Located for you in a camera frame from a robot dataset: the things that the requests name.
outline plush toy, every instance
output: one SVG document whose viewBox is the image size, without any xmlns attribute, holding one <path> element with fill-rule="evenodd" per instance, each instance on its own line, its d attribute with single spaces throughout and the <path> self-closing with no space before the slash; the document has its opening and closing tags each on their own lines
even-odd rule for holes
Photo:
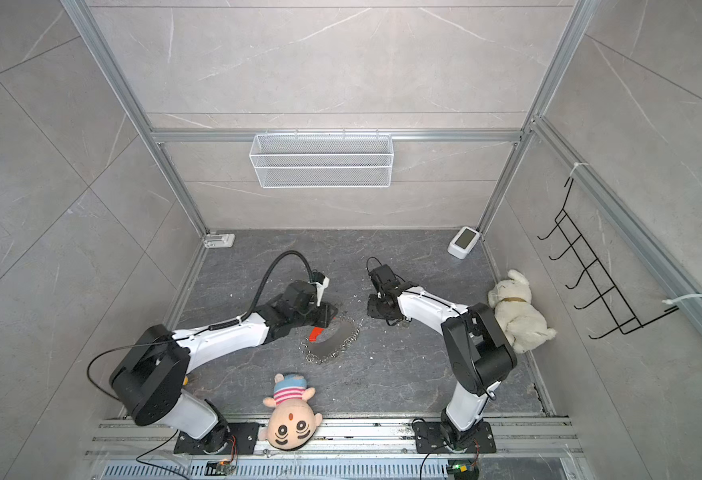
<svg viewBox="0 0 702 480">
<path fill-rule="evenodd" d="M 554 338 L 556 330 L 548 328 L 546 319 L 530 304 L 532 292 L 525 276 L 509 270 L 509 278 L 495 285 L 487 300 L 514 351 L 524 353 Z"/>
<path fill-rule="evenodd" d="M 295 450 L 306 443 L 322 423 L 322 414 L 314 415 L 307 401 L 316 389 L 307 387 L 302 375 L 277 373 L 273 378 L 273 397 L 263 399 L 263 405 L 273 408 L 268 427 L 261 430 L 258 438 L 268 440 L 279 450 Z"/>
</svg>

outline white teddy bear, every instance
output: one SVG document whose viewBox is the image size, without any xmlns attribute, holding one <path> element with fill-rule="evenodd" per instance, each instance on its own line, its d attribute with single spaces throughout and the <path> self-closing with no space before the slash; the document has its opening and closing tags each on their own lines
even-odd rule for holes
<svg viewBox="0 0 702 480">
<path fill-rule="evenodd" d="M 502 280 L 487 294 L 495 319 L 517 353 L 536 348 L 554 338 L 556 330 L 548 328 L 546 319 L 530 304 L 530 283 L 516 270 L 509 270 L 510 280 Z"/>
</svg>

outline metal chain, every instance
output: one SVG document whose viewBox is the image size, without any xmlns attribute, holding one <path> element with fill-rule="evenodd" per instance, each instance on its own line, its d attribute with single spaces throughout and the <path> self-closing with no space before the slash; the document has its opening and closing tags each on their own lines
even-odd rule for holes
<svg viewBox="0 0 702 480">
<path fill-rule="evenodd" d="M 359 332 L 360 332 L 361 329 L 362 329 L 362 323 L 364 323 L 364 319 L 362 319 L 362 321 L 359 322 L 359 324 L 356 324 L 356 323 L 354 323 L 354 322 L 348 322 L 348 323 L 351 323 L 351 324 L 353 325 L 353 330 L 351 331 L 351 334 L 348 335 L 348 336 L 346 337 L 345 340 L 343 340 L 342 342 L 340 342 L 340 343 L 337 345 L 337 347 L 335 348 L 334 351 L 330 352 L 330 353 L 327 354 L 327 355 L 317 356 L 316 354 L 312 353 L 312 352 L 311 352 L 311 346 L 310 346 L 309 340 L 308 340 L 306 337 L 303 337 L 303 338 L 300 340 L 300 347 L 299 347 L 299 349 L 300 349 L 300 352 L 301 352 L 301 353 L 303 353 L 304 355 L 306 355 L 306 361 L 307 361 L 308 363 L 316 363 L 316 364 L 326 363 L 326 362 L 328 362 L 329 360 L 332 360 L 332 359 L 337 358 L 337 356 L 338 356 L 342 351 L 344 351 L 344 350 L 346 350 L 348 347 L 350 347 L 351 344 L 354 343 L 354 342 L 356 341 L 357 338 L 359 338 Z M 328 338 L 327 340 L 324 340 L 324 341 L 321 342 L 321 343 L 324 344 L 325 342 L 331 342 L 334 338 L 335 338 L 335 335 L 331 336 L 330 338 Z"/>
</svg>

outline black wire hook rack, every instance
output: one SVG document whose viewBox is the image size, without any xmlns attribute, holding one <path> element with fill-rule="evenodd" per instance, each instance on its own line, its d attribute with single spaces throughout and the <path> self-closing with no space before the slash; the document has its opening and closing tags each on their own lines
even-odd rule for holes
<svg viewBox="0 0 702 480">
<path fill-rule="evenodd" d="M 612 279 L 612 275 L 610 275 L 610 272 L 608 272 L 608 270 L 602 264 L 602 261 L 599 260 L 599 257 L 596 255 L 596 252 L 594 251 L 592 246 L 588 244 L 586 237 L 583 236 L 583 234 L 581 233 L 581 231 L 578 228 L 578 226 L 576 225 L 576 223 L 569 216 L 569 214 L 567 213 L 567 210 L 565 210 L 565 207 L 567 206 L 567 200 L 569 199 L 570 192 L 572 191 L 572 183 L 573 183 L 573 179 L 567 178 L 567 181 L 565 182 L 565 188 L 567 189 L 567 195 L 565 196 L 565 201 L 562 203 L 562 209 L 559 210 L 559 212 L 557 213 L 556 216 L 554 216 L 554 222 L 555 222 L 554 228 L 552 228 L 552 230 L 550 232 L 548 232 L 548 235 L 543 236 L 543 237 L 538 236 L 538 240 L 548 240 L 549 236 L 551 236 L 555 231 L 559 230 L 559 232 L 561 232 L 562 235 L 565 237 L 565 240 L 567 240 L 568 246 L 557 257 L 549 256 L 548 258 L 550 260 L 559 260 L 569 250 L 572 250 L 572 253 L 576 255 L 576 257 L 578 258 L 578 262 L 580 262 L 581 266 L 583 267 L 583 270 L 581 270 L 581 274 L 578 276 L 578 280 L 576 281 L 576 284 L 573 286 L 569 286 L 569 285 L 565 284 L 565 286 L 569 290 L 574 290 L 581 283 L 581 280 L 583 280 L 583 276 L 587 276 L 588 279 L 591 281 L 591 284 L 594 286 L 594 289 L 596 290 L 596 293 L 597 293 L 596 298 L 594 300 L 586 303 L 584 306 L 573 305 L 573 307 L 575 307 L 576 310 L 584 310 L 584 309 L 587 309 L 589 306 L 593 305 L 594 303 L 598 302 L 599 300 L 601 300 L 602 304 L 607 309 L 607 312 L 610 313 L 610 317 L 612 318 L 612 321 L 615 323 L 615 327 L 606 331 L 605 333 L 602 333 L 600 336 L 589 335 L 588 338 L 590 338 L 592 340 L 598 340 L 598 339 L 606 337 L 607 335 L 615 332 L 616 330 L 619 331 L 620 333 L 622 333 L 623 335 L 627 335 L 628 333 L 631 333 L 631 332 L 634 332 L 634 331 L 639 330 L 641 328 L 644 328 L 647 325 L 649 325 L 657 320 L 660 320 L 661 318 L 665 317 L 666 315 L 671 315 L 673 312 L 676 312 L 677 310 L 679 310 L 679 307 L 671 306 L 671 307 L 667 308 L 666 310 L 664 310 L 661 315 L 656 316 L 655 318 L 653 318 L 650 321 L 643 322 L 643 321 L 639 320 L 639 318 L 637 317 L 637 314 L 634 312 L 634 309 L 632 309 L 632 306 L 628 303 L 628 301 L 626 300 L 626 297 L 623 296 L 623 292 L 621 292 L 621 289 L 618 288 L 618 285 L 615 284 L 615 281 Z M 562 229 L 562 222 L 564 222 L 565 220 L 567 220 L 569 222 L 569 224 L 572 225 L 572 228 L 578 234 L 572 240 L 570 240 L 570 237 L 567 236 L 567 233 L 564 231 L 564 229 Z M 581 255 L 576 250 L 575 245 L 578 241 L 580 241 L 584 245 L 586 245 L 588 250 L 594 256 L 594 260 L 589 262 L 588 264 L 586 264 L 583 261 L 583 259 L 581 258 Z M 607 279 L 609 280 L 608 288 L 606 290 L 600 291 L 599 287 L 597 286 L 596 281 L 594 280 L 594 276 L 592 275 L 591 271 L 589 271 L 589 269 L 592 269 L 592 267 L 601 268 L 602 271 L 604 272 L 604 274 L 606 275 Z M 630 313 L 630 318 L 628 320 L 619 321 L 617 318 L 615 318 L 615 313 L 612 311 L 612 308 L 610 307 L 609 303 L 605 300 L 605 295 L 607 295 L 608 293 L 610 293 L 612 291 L 615 291 L 618 294 L 618 296 L 621 298 L 621 301 L 625 304 L 626 308 L 628 309 L 628 312 Z M 634 323 L 634 325 L 629 326 L 629 323 L 631 323 L 631 322 L 635 322 L 635 323 Z"/>
</svg>

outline wire basket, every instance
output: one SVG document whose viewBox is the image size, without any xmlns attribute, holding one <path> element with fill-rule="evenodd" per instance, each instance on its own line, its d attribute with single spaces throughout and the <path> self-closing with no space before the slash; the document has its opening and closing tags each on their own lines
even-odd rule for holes
<svg viewBox="0 0 702 480">
<path fill-rule="evenodd" d="M 374 132 L 258 134 L 250 160 L 263 188 L 388 187 L 394 146 Z"/>
</svg>

